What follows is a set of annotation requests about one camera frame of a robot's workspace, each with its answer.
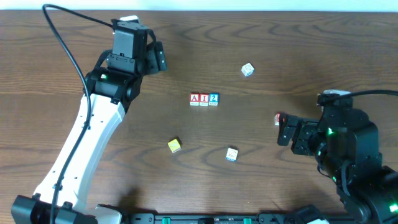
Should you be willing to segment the red letter A block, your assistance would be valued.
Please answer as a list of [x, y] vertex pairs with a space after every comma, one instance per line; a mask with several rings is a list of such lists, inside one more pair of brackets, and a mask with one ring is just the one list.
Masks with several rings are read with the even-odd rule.
[[199, 106], [200, 105], [200, 94], [199, 93], [191, 93], [189, 102], [190, 102], [190, 106]]

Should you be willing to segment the blue number 2 block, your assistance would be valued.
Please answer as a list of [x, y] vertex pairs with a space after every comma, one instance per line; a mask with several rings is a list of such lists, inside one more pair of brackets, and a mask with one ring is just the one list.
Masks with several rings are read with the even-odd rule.
[[218, 106], [218, 103], [219, 103], [219, 94], [218, 93], [210, 93], [208, 104], [210, 106]]

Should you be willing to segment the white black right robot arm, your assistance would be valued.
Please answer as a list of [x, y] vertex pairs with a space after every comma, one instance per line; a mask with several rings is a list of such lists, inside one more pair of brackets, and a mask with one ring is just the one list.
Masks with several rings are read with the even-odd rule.
[[277, 113], [277, 143], [312, 156], [331, 179], [345, 210], [358, 223], [397, 223], [397, 171], [382, 163], [379, 131], [353, 106], [352, 93], [318, 96], [320, 119]]

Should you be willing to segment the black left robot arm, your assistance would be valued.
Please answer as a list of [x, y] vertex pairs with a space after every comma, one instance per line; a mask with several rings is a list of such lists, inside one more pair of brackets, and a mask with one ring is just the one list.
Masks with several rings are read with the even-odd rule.
[[144, 75], [167, 69], [161, 42], [137, 16], [112, 21], [114, 44], [85, 77], [75, 123], [54, 165], [33, 196], [12, 204], [16, 223], [128, 223], [110, 205], [86, 209], [91, 181], [106, 145], [139, 95]]

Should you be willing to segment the red letter I block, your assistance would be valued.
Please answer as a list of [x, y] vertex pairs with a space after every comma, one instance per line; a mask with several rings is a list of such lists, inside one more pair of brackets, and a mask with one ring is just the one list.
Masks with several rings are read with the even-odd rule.
[[209, 105], [209, 94], [201, 93], [199, 94], [199, 105], [200, 106], [208, 106]]

